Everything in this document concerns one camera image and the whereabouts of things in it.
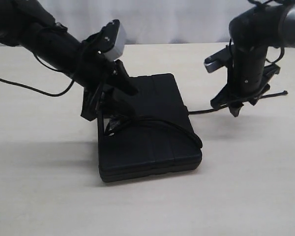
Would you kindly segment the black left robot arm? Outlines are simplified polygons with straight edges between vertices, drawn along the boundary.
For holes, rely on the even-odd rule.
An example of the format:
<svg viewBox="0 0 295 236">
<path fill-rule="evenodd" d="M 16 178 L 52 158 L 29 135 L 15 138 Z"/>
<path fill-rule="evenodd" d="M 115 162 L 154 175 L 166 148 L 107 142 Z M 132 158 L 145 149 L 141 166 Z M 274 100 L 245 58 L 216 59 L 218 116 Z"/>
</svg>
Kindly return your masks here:
<svg viewBox="0 0 295 236">
<path fill-rule="evenodd" d="M 79 41 L 36 0 L 0 0 L 0 43 L 22 46 L 84 89 L 81 115 L 92 121 L 98 113 L 131 118 L 134 108 L 114 98 L 114 90 L 134 96 L 138 89 L 120 60 L 126 32 L 117 19 Z"/>
</svg>

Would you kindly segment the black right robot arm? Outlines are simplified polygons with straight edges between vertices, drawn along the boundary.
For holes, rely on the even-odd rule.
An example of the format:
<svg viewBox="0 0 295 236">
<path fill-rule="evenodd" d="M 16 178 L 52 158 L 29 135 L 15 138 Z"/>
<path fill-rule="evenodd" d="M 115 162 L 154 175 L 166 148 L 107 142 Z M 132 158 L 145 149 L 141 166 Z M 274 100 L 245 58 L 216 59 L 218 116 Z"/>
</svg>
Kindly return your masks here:
<svg viewBox="0 0 295 236">
<path fill-rule="evenodd" d="M 271 78 L 279 74 L 277 62 L 285 49 L 295 48 L 295 0 L 251 4 L 230 21 L 229 44 L 204 60 L 209 73 L 227 68 L 226 85 L 210 105 L 215 110 L 227 107 L 234 117 L 245 102 L 256 105 L 270 89 Z"/>
</svg>

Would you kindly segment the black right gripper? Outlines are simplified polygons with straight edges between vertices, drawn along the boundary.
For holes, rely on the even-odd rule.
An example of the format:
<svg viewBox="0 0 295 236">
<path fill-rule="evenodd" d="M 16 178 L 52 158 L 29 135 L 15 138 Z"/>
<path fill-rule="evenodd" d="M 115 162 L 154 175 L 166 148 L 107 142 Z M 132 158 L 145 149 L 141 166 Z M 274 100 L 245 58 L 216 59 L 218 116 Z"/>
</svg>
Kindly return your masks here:
<svg viewBox="0 0 295 236">
<path fill-rule="evenodd" d="M 244 52 L 233 44 L 232 60 L 228 63 L 226 85 L 211 99 L 210 105 L 218 110 L 226 105 L 234 117 L 238 117 L 245 102 L 251 105 L 270 89 L 269 81 L 279 74 L 274 63 L 266 66 L 268 46 L 259 46 Z"/>
</svg>

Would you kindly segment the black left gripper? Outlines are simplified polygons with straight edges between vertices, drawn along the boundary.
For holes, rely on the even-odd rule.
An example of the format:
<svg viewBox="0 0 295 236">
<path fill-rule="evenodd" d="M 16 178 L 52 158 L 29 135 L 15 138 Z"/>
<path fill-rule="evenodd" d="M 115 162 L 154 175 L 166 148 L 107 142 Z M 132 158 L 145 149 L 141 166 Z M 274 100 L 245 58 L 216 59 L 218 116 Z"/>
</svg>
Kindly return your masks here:
<svg viewBox="0 0 295 236">
<path fill-rule="evenodd" d="M 81 117 L 93 121 L 99 112 L 114 117 L 135 117 L 136 111 L 124 100 L 124 93 L 134 96 L 138 89 L 131 82 L 123 62 L 119 59 L 110 62 L 103 55 L 87 58 L 87 62 L 92 66 L 91 83 L 84 87 Z"/>
</svg>

